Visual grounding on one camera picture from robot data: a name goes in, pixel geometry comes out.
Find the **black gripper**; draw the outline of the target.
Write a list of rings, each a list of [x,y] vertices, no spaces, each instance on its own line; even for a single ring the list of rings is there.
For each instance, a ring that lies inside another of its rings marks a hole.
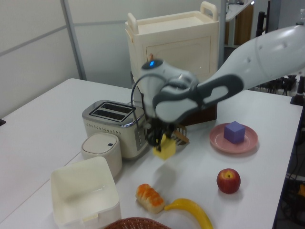
[[[171,140],[176,124],[166,123],[158,118],[148,118],[146,122],[147,128],[147,140],[150,145],[155,145],[154,148],[161,152],[161,142],[163,135],[166,135],[166,139]]]

